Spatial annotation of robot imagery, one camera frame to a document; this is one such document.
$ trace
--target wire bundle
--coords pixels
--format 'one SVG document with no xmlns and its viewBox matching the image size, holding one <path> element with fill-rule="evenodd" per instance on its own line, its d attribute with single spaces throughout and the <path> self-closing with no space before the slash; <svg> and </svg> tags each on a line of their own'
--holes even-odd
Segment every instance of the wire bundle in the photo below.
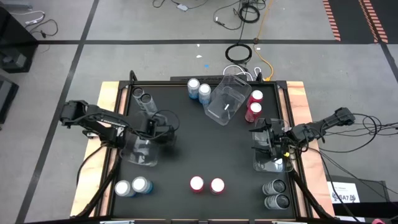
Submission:
<svg viewBox="0 0 398 224">
<path fill-rule="evenodd" d="M 374 190 L 371 186 L 369 186 L 369 185 L 368 185 L 367 183 L 365 183 L 363 180 L 357 178 L 354 174 L 352 174 L 351 172 L 349 172 L 348 170 L 346 170 L 345 168 L 343 168 L 341 165 L 339 165 L 336 161 L 334 161 L 332 158 L 330 158 L 328 155 L 326 155 L 326 154 L 323 152 L 323 151 L 325 151 L 325 152 L 333 152 L 333 153 L 349 153 L 349 152 L 354 152 L 354 151 L 357 151 L 357 150 L 362 149 L 363 147 L 367 146 L 370 142 L 372 142 L 372 141 L 374 140 L 374 138 L 375 138 L 377 135 L 381 135 L 381 136 L 392 136 L 392 135 L 398 134 L 398 132 L 388 133 L 388 134 L 380 134 L 381 131 L 387 130 L 387 129 L 394 129 L 394 130 L 397 130 L 397 129 L 398 129 L 398 123 L 382 124 L 381 121 L 380 121 L 380 119 L 377 118 L 377 117 L 375 117 L 375 116 L 369 116 L 369 115 L 360 114 L 360 113 L 352 113 L 352 115 L 355 115 L 355 116 L 363 116 L 363 117 L 364 117 L 363 120 L 362 120 L 362 123 L 354 123 L 354 124 L 356 124 L 356 125 L 363 125 L 363 126 L 364 126 L 363 128 L 357 128 L 357 129 L 354 129 L 354 130 L 347 130 L 347 131 L 340 131 L 340 132 L 335 132 L 335 133 L 329 132 L 329 131 L 328 131 L 328 132 L 326 132 L 325 136 L 330 136 L 330 135 L 333 135 L 333 134 L 337 134 L 337 135 L 341 135 L 341 136 L 349 136 L 349 137 L 358 137 L 358 136 L 364 136 L 364 135 L 371 135 L 372 138 L 371 138 L 370 140 L 368 140 L 366 143 L 364 143 L 362 146 L 359 146 L 359 147 L 356 147 L 356 148 L 354 148 L 354 149 L 347 150 L 347 151 L 331 151 L 331 150 L 327 150 L 327 149 L 323 149 L 323 148 L 320 148 L 320 147 L 319 147 L 319 149 L 320 149 L 320 151 L 319 151 L 319 150 L 316 150 L 316 149 L 314 149 L 314 148 L 309 147 L 309 142 L 308 142 L 308 140 L 307 140 L 305 149 L 300 149 L 299 147 L 297 147 L 297 145 L 293 142 L 293 140 L 291 140 L 291 139 L 289 139 L 289 138 L 287 138 L 287 141 L 289 141 L 289 142 L 291 143 L 292 149 L 294 149 L 294 151 L 298 151 L 298 156 L 301 156 L 301 153 L 302 153 L 302 152 L 306 152 L 306 151 L 308 151 L 309 149 L 312 150 L 312 151 L 315 151 L 315 152 L 317 152 L 317 153 L 319 153 L 319 154 L 321 155 L 321 159 L 322 159 L 323 165 L 325 166 L 326 174 L 327 174 L 327 176 L 328 176 L 328 178 L 329 178 L 329 180 L 330 180 L 332 189 L 333 189 L 333 191 L 334 191 L 334 193 L 335 193 L 336 195 L 338 195 L 338 193 L 336 192 L 335 186 L 333 185 L 333 180 L 331 179 L 331 176 L 330 176 L 330 173 L 329 173 L 329 170 L 328 170 L 328 167 L 327 167 L 327 165 L 326 165 L 326 162 L 325 162 L 324 158 L 327 159 L 329 162 L 331 162 L 334 166 L 336 166 L 337 168 L 339 168 L 340 170 L 342 170 L 343 172 L 347 173 L 348 175 L 354 177 L 356 180 L 360 181 L 362 184 L 364 184 L 365 186 L 367 186 L 367 187 L 368 187 L 369 189 L 371 189 L 373 192 L 375 192 L 376 194 L 378 194 L 378 196 L 380 196 L 380 197 L 382 197 L 382 198 L 384 198 L 384 199 L 386 199 L 386 200 L 388 201 L 388 199 L 387 199 L 385 196 L 383 196 L 382 194 L 380 194 L 379 192 L 377 192 L 376 190 Z M 366 123 L 366 120 L 367 120 L 367 119 L 370 119 L 370 120 L 371 120 L 371 123 Z M 324 135 L 322 134 L 322 133 L 323 133 L 323 128 L 324 128 L 324 126 L 321 127 L 321 130 L 320 130 L 320 131 L 317 131 L 317 130 L 316 130 L 316 131 L 318 132 L 318 134 L 319 134 L 320 137 L 322 138 L 323 143 L 325 143 Z M 347 133 L 347 132 L 355 132 L 355 131 L 360 131 L 360 130 L 367 130 L 367 133 L 359 134 L 359 135 L 347 135 L 347 134 L 343 134 L 343 133 Z M 390 188 L 388 188 L 388 187 L 382 185 L 381 183 L 379 183 L 379 182 L 377 182 L 377 183 L 380 184 L 383 188 L 389 190 L 390 192 L 393 192 L 393 193 L 395 193 L 395 194 L 398 194 L 398 192 L 393 191 L 392 189 L 390 189 Z M 351 215 L 351 216 L 358 222 L 359 220 L 352 214 L 352 212 L 351 212 L 351 211 L 348 209 L 348 207 L 343 203 L 343 201 L 342 201 L 339 197 L 338 197 L 338 199 L 339 199 L 340 203 L 342 204 L 342 206 L 344 207 L 344 209 L 346 210 L 346 212 L 347 212 L 349 215 Z M 392 218 L 390 218 L 390 220 L 393 220 L 393 219 L 396 219 L 396 218 L 398 218 L 398 216 L 392 217 Z"/>
</svg>

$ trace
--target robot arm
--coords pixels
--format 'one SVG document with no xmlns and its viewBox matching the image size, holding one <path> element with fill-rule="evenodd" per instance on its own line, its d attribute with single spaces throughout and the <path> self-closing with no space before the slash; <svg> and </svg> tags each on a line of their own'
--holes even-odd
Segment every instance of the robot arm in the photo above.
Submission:
<svg viewBox="0 0 398 224">
<path fill-rule="evenodd" d="M 160 114 L 148 116 L 142 120 L 141 126 L 132 128 L 128 118 L 124 115 L 101 109 L 96 105 L 89 105 L 83 100 L 71 100 L 64 104 L 60 121 L 63 126 L 81 126 L 83 133 L 91 132 L 99 136 L 101 142 L 109 147 L 122 148 L 125 146 L 125 133 L 129 131 L 141 139 L 165 143 L 174 138 L 174 128 L 167 124 L 167 118 Z"/>
</svg>

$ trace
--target red soda can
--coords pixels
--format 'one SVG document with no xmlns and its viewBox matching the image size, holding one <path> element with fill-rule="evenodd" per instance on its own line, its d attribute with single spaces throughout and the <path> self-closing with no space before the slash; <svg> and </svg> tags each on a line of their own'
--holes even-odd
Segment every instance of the red soda can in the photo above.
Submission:
<svg viewBox="0 0 398 224">
<path fill-rule="evenodd" d="M 215 195 L 221 194 L 224 191 L 224 188 L 225 188 L 224 181 L 221 180 L 220 178 L 215 178 L 213 181 L 211 181 L 210 189 L 212 194 Z"/>
<path fill-rule="evenodd" d="M 259 103 L 252 103 L 248 110 L 246 111 L 246 115 L 244 115 L 244 119 L 247 122 L 253 123 L 261 114 L 261 105 Z"/>
<path fill-rule="evenodd" d="M 246 103 L 246 106 L 249 108 L 249 106 L 252 103 L 260 103 L 262 101 L 262 92 L 260 90 L 254 90 L 248 99 L 248 103 Z"/>
</svg>

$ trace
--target white label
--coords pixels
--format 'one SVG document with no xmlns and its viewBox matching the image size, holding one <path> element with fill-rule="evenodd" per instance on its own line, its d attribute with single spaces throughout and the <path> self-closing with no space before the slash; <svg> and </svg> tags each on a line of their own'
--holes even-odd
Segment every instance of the white label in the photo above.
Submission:
<svg viewBox="0 0 398 224">
<path fill-rule="evenodd" d="M 333 186 L 335 186 L 335 190 L 339 196 L 339 198 L 343 201 L 343 203 L 359 203 L 359 195 L 358 191 L 356 190 L 356 186 L 353 183 L 342 183 L 342 182 L 333 182 Z M 331 187 L 330 182 L 328 181 L 328 188 L 329 188 L 329 194 L 331 198 L 332 203 L 341 203 L 338 200 L 338 197 L 336 196 L 335 192 L 333 191 L 333 188 Z M 346 220 L 346 221 L 355 221 L 353 217 L 341 217 L 337 216 L 341 220 Z M 365 218 L 362 217 L 356 217 L 359 221 L 365 222 Z"/>
</svg>

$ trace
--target silver can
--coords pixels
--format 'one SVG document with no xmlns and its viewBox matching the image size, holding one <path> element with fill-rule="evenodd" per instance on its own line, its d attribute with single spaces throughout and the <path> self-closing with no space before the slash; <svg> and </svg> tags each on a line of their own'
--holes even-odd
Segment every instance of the silver can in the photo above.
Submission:
<svg viewBox="0 0 398 224">
<path fill-rule="evenodd" d="M 210 103 L 211 88 L 207 84 L 202 84 L 199 87 L 199 102 L 203 105 Z"/>
<path fill-rule="evenodd" d="M 289 207 L 289 204 L 289 198 L 282 194 L 268 196 L 264 199 L 264 205 L 268 209 L 285 210 Z"/>
<path fill-rule="evenodd" d="M 191 78 L 188 81 L 188 95 L 191 99 L 197 99 L 199 97 L 199 80 Z"/>
<path fill-rule="evenodd" d="M 262 186 L 262 192 L 265 195 L 275 195 L 283 193 L 286 190 L 286 185 L 282 180 L 276 179 Z"/>
<path fill-rule="evenodd" d="M 145 93 L 144 90 L 139 87 L 134 88 L 132 90 L 132 96 L 134 97 L 134 99 L 136 99 L 136 102 L 141 110 L 145 110 L 144 105 L 141 102 L 141 97 L 143 96 L 144 93 Z"/>
<path fill-rule="evenodd" d="M 155 105 L 154 99 L 152 96 L 148 93 L 145 93 L 144 95 L 141 96 L 140 98 L 142 105 L 144 106 L 145 110 L 148 113 L 156 113 L 157 112 L 157 107 Z"/>
</svg>

